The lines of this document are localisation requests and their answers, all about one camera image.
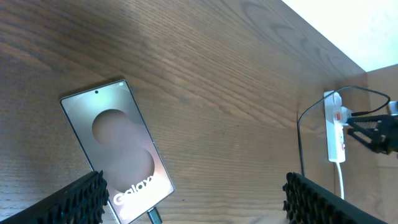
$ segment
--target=phone wallpaper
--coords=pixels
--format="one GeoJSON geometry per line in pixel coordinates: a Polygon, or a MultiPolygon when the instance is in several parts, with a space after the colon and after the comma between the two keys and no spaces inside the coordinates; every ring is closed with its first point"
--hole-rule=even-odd
{"type": "Polygon", "coordinates": [[[130,223],[174,191],[125,81],[61,102],[94,170],[103,170],[109,200],[130,223]]]}

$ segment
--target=cable plug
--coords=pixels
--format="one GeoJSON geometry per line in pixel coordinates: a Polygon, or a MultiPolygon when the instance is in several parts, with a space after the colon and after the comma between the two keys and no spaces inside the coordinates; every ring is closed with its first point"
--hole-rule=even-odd
{"type": "Polygon", "coordinates": [[[348,125],[347,120],[352,116],[353,116],[353,111],[344,106],[335,107],[333,109],[333,121],[335,124],[338,123],[343,126],[347,126],[348,125]]]}

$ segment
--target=black connector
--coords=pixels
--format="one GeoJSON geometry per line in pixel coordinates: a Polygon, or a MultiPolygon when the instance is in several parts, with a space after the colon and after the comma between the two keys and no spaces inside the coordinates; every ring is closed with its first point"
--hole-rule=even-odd
{"type": "Polygon", "coordinates": [[[148,216],[152,224],[161,224],[162,219],[160,218],[160,214],[157,211],[156,207],[153,207],[148,211],[148,216]]]}

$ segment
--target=white wall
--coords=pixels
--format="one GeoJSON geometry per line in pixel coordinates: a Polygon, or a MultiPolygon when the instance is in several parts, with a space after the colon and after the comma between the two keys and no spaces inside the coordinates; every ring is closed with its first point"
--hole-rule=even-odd
{"type": "Polygon", "coordinates": [[[398,0],[283,0],[365,71],[398,63],[398,0]]]}

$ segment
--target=phone frame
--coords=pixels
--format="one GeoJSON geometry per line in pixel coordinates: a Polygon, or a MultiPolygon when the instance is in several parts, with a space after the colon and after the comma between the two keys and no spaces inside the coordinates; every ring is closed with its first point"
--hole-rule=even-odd
{"type": "MultiPolygon", "coordinates": [[[[79,139],[79,137],[78,137],[78,135],[77,135],[77,133],[76,133],[76,131],[75,131],[75,128],[73,127],[72,122],[70,121],[69,116],[68,116],[67,112],[65,111],[65,108],[64,108],[63,105],[62,105],[62,100],[67,99],[67,98],[70,98],[70,97],[73,97],[73,96],[77,96],[77,95],[80,95],[80,94],[82,94],[82,93],[86,93],[86,92],[89,92],[89,91],[99,90],[99,89],[102,88],[102,87],[106,87],[106,86],[108,86],[108,85],[113,85],[113,84],[115,84],[115,83],[120,83],[120,82],[124,82],[124,83],[127,85],[127,88],[129,89],[129,92],[130,92],[130,95],[131,95],[131,98],[132,98],[132,100],[134,101],[134,104],[135,104],[136,107],[137,107],[137,110],[138,110],[138,113],[139,113],[139,115],[140,115],[140,117],[141,117],[141,120],[142,120],[142,122],[144,123],[144,126],[145,126],[145,128],[146,128],[146,130],[147,130],[147,132],[148,132],[148,134],[149,134],[150,140],[152,141],[152,143],[153,143],[153,145],[154,145],[154,147],[155,147],[155,149],[156,149],[157,155],[159,156],[160,161],[162,162],[163,168],[165,169],[165,171],[166,171],[166,173],[167,173],[167,177],[168,177],[169,180],[170,180],[171,186],[173,187],[173,191],[172,191],[171,193],[169,193],[166,197],[160,199],[153,207],[149,208],[149,209],[146,211],[146,212],[148,212],[149,210],[151,210],[152,208],[154,208],[157,204],[159,204],[161,201],[163,201],[163,200],[166,199],[168,196],[170,196],[171,194],[173,194],[173,193],[175,192],[175,187],[174,187],[174,184],[173,184],[172,179],[170,178],[170,174],[169,174],[169,172],[167,171],[166,166],[164,165],[162,156],[160,156],[160,153],[159,153],[159,150],[157,149],[156,143],[155,143],[155,141],[154,141],[152,135],[151,135],[150,132],[149,132],[149,129],[148,129],[146,123],[145,123],[144,118],[142,117],[141,111],[139,110],[139,107],[138,107],[138,104],[137,104],[137,102],[136,102],[136,99],[134,99],[134,96],[133,96],[133,94],[132,94],[132,91],[131,91],[131,89],[130,89],[130,86],[129,86],[127,80],[122,79],[122,80],[114,81],[114,82],[111,82],[111,83],[107,83],[107,84],[101,85],[101,86],[99,86],[99,87],[90,88],[89,90],[85,90],[85,91],[81,91],[81,92],[79,92],[79,93],[74,93],[74,94],[72,94],[72,95],[64,96],[64,97],[62,97],[62,98],[60,99],[60,105],[61,105],[61,107],[62,107],[62,111],[63,111],[64,115],[66,116],[66,118],[67,118],[67,120],[68,120],[68,122],[69,122],[70,127],[71,127],[72,130],[73,130],[73,133],[75,134],[75,137],[77,138],[77,141],[79,142],[79,145],[80,145],[80,147],[81,147],[81,150],[83,151],[83,153],[84,153],[84,155],[85,155],[85,157],[86,157],[86,160],[87,160],[88,164],[90,165],[91,170],[94,171],[93,165],[91,164],[90,159],[88,158],[87,153],[86,153],[86,151],[85,151],[83,145],[81,144],[80,139],[79,139]]],[[[118,215],[117,215],[116,212],[114,211],[114,208],[113,208],[113,205],[112,205],[110,199],[108,199],[108,203],[109,203],[109,206],[111,207],[111,211],[112,211],[113,215],[114,215],[115,218],[116,218],[116,221],[117,221],[119,224],[121,224],[118,215]]],[[[145,214],[146,212],[140,214],[137,218],[135,218],[135,219],[133,219],[131,222],[129,222],[129,224],[131,224],[132,222],[136,221],[139,217],[141,217],[141,216],[142,216],[143,214],[145,214]]]]}

